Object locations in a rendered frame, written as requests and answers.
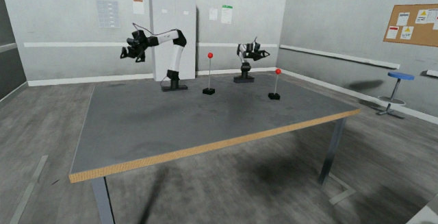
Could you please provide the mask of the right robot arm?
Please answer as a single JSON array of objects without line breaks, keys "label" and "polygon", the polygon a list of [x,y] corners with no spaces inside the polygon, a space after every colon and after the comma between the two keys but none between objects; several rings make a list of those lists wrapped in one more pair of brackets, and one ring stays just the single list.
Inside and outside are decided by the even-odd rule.
[{"label": "right robot arm", "polygon": [[[139,40],[135,40],[136,36],[138,35],[139,31]],[[162,87],[162,90],[176,90],[176,89],[184,89],[188,88],[186,85],[179,85],[179,62],[181,58],[181,53],[183,51],[183,48],[187,44],[187,40],[185,36],[183,35],[181,30],[173,30],[171,32],[166,32],[164,34],[156,35],[156,36],[149,36],[146,37],[143,30],[139,29],[138,31],[132,32],[132,38],[127,38],[127,43],[130,46],[135,47],[136,45],[142,45],[144,51],[148,47],[156,47],[159,44],[172,40],[174,45],[174,51],[172,55],[172,61],[170,64],[170,67],[167,71],[167,77],[170,78],[171,86],[164,86]],[[178,37],[179,35],[179,37]],[[173,40],[174,39],[174,40]],[[178,44],[178,45],[177,45]]]}]

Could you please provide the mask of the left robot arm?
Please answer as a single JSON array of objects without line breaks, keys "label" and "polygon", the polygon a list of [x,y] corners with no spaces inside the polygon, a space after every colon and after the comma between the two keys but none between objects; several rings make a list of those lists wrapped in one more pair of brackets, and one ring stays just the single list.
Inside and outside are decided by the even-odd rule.
[{"label": "left robot arm", "polygon": [[[247,58],[250,58],[250,53],[253,51],[253,45],[254,44],[245,44],[244,46],[242,44],[238,44],[237,47],[237,55],[240,57],[242,66],[241,66],[241,77],[234,77],[236,80],[240,79],[254,79],[254,77],[248,76],[248,72],[251,70],[251,66],[249,62],[247,61]],[[260,44],[255,45],[255,50],[258,50],[260,48]],[[245,48],[247,49],[245,49]]]}]

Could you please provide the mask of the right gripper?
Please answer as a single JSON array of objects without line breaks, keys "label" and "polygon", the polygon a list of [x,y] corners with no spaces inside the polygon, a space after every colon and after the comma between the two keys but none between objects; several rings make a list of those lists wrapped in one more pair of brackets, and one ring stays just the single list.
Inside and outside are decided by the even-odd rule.
[{"label": "right gripper", "polygon": [[[128,46],[127,49],[128,49],[128,54],[127,54],[126,47],[122,47],[122,53],[120,55],[120,59],[128,57],[128,58],[133,58],[133,59],[136,58],[136,63],[138,63],[138,62],[145,62],[145,58],[146,58],[145,57],[145,51],[144,51],[142,45],[138,44],[135,47]],[[141,57],[141,60],[138,60],[140,57]]]}]

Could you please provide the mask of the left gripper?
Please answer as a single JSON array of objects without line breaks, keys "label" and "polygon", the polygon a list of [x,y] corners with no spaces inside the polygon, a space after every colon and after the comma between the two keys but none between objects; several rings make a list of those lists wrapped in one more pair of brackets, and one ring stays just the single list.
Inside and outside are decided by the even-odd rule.
[{"label": "left gripper", "polygon": [[[262,55],[261,55],[261,53],[262,53]],[[265,53],[267,53],[268,55],[265,55]],[[250,58],[252,58],[254,61],[258,61],[258,60],[265,58],[269,55],[270,54],[265,50],[258,51],[258,50],[255,50],[255,48],[254,48],[254,52],[250,53]]]}]

